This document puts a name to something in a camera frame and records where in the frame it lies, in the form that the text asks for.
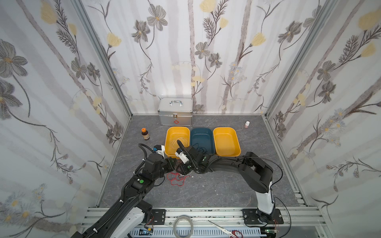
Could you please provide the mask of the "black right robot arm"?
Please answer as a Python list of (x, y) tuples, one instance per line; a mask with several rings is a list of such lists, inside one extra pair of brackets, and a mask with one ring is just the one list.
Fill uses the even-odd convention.
[(275, 217), (275, 201), (272, 195), (273, 168), (253, 152), (243, 156), (223, 157), (216, 154), (201, 154), (194, 147), (185, 147), (177, 140), (179, 148), (175, 152), (181, 162), (176, 172), (185, 176), (190, 172), (206, 174), (212, 172), (231, 172), (240, 174), (257, 197), (256, 217), (259, 223), (268, 224)]

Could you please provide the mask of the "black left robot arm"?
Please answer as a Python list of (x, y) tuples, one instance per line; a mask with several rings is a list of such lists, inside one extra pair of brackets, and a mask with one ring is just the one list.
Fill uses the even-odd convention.
[(154, 188), (155, 181), (175, 170), (176, 159), (164, 157), (164, 152), (139, 143), (144, 153), (142, 163), (121, 189), (118, 200), (83, 233), (73, 238), (125, 238), (137, 225), (151, 219), (152, 205), (144, 197)]

